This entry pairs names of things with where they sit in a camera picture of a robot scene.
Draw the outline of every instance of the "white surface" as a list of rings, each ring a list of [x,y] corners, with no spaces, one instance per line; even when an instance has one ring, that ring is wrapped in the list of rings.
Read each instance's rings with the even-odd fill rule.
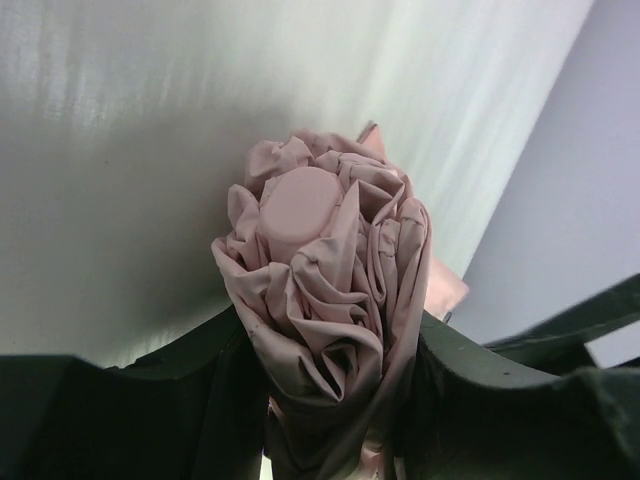
[[[0,0],[0,351],[124,364],[215,314],[242,154],[301,126],[378,121],[463,273],[590,5]]]
[[[467,275],[451,325],[518,333],[640,272],[640,2],[600,0],[558,77]],[[640,324],[590,345],[640,355]]]

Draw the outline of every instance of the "pink fabric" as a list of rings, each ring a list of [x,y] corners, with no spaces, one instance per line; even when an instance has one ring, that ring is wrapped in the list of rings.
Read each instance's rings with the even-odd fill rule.
[[[212,250],[272,383],[277,480],[344,478],[387,442],[408,397],[430,222],[409,179],[335,134],[248,154]]]
[[[362,132],[358,141],[365,147],[379,153],[385,160],[384,142],[380,128],[370,124]],[[467,295],[469,287],[444,263],[431,255],[429,281],[424,309],[440,320],[452,311]]]

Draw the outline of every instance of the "gray background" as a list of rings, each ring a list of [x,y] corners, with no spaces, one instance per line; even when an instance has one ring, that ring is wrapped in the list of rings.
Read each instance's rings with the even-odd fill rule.
[[[451,324],[473,339],[640,271],[639,27],[637,0],[595,3],[466,274]],[[594,346],[602,364],[640,354],[625,333]]]

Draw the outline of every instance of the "gray wall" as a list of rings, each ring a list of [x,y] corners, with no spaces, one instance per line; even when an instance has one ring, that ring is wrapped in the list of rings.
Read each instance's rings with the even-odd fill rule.
[[[640,271],[639,185],[640,2],[598,0],[467,271],[471,291],[451,324],[494,340]],[[626,346],[638,355],[640,331],[632,333]],[[601,357],[619,355],[608,348]]]

